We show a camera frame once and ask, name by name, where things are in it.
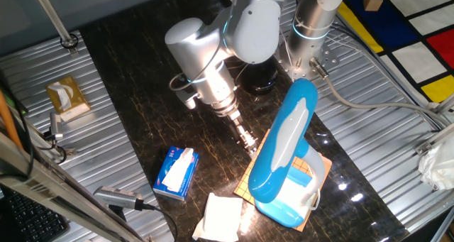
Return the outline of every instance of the orange grid board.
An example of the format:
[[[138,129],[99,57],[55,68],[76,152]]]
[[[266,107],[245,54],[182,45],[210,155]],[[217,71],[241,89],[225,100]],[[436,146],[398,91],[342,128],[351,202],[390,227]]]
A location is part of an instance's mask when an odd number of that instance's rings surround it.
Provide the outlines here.
[[[265,137],[262,140],[262,143],[259,145],[259,147],[257,149],[257,155],[260,153],[260,150],[262,150],[263,143],[265,142],[265,139],[268,137],[269,132],[270,132],[270,130],[268,129],[267,133],[265,134]],[[323,159],[323,163],[325,164],[325,177],[323,180],[323,183],[324,183],[326,180],[326,177],[328,176],[329,170],[331,169],[332,162],[323,156],[321,156],[321,158]],[[246,168],[244,175],[241,177],[240,183],[233,191],[235,194],[244,198],[247,202],[251,203],[254,206],[255,206],[254,198],[249,193],[249,189],[248,189],[248,180],[249,180],[250,171],[252,170],[252,168],[255,164],[255,159],[256,158],[254,158],[253,160],[250,161],[248,168]],[[306,173],[308,176],[312,177],[311,173],[309,172],[309,166],[301,158],[294,158],[292,166],[295,167],[296,169]],[[294,227],[294,229],[296,229],[297,231],[303,231],[303,228],[306,226],[306,222],[307,222],[307,219],[309,218],[310,213],[311,213],[311,211],[308,211],[307,215],[304,217],[304,222],[300,226]]]

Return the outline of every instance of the red square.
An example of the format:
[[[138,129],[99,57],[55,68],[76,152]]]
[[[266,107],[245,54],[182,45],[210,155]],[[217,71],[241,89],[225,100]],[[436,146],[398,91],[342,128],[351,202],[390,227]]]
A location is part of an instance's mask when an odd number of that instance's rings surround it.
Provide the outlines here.
[[[454,29],[432,36],[427,42],[454,68]]]

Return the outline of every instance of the colorful mat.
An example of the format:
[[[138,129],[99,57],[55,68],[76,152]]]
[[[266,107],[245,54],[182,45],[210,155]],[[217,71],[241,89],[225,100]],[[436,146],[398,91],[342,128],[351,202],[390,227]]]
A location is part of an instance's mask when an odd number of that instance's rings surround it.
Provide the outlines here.
[[[383,0],[365,11],[344,0],[339,13],[391,70],[424,100],[454,93],[454,0]]]

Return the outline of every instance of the marble tabletop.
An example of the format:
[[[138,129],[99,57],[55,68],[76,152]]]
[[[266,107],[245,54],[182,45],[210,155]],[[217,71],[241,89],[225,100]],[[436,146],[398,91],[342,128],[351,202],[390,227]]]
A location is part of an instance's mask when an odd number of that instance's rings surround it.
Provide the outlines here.
[[[200,154],[185,201],[157,196],[160,207],[177,222],[178,241],[191,240],[210,192],[237,197],[233,190],[250,158],[209,107],[198,102],[195,110],[188,110],[168,89],[180,68],[164,35],[185,18],[210,24],[227,6],[229,0],[153,0],[80,30],[150,183],[171,145]],[[226,64],[241,62],[230,59]],[[271,126],[290,85],[280,72],[276,87],[265,96],[236,91],[243,118],[258,138]],[[318,209],[298,232],[244,201],[240,241],[400,241],[408,234],[316,115],[305,136],[333,162]]]

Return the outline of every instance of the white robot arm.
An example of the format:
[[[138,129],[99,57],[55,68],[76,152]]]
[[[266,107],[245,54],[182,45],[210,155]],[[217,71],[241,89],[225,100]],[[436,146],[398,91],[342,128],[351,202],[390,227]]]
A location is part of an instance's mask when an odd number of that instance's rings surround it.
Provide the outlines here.
[[[284,0],[233,0],[214,22],[206,26],[198,18],[174,25],[165,36],[170,52],[182,68],[193,92],[173,88],[188,108],[197,98],[220,117],[228,117],[239,142],[249,153],[256,139],[243,125],[235,98],[235,84],[223,60],[235,55],[258,64],[272,56],[279,41],[279,18]]]
[[[309,60],[321,52],[342,0],[301,0],[295,12],[293,31],[289,36],[289,56],[297,69],[309,67]],[[223,63],[235,55],[249,64],[266,61],[279,42],[279,19],[284,0],[233,0],[214,22],[206,26],[198,18],[188,18],[174,25],[165,42],[175,57],[188,83],[170,89],[188,108],[195,100],[208,104],[220,117],[228,117],[236,138],[249,153],[255,152],[256,139],[243,125],[235,98],[235,84]],[[192,85],[192,92],[187,87]]]

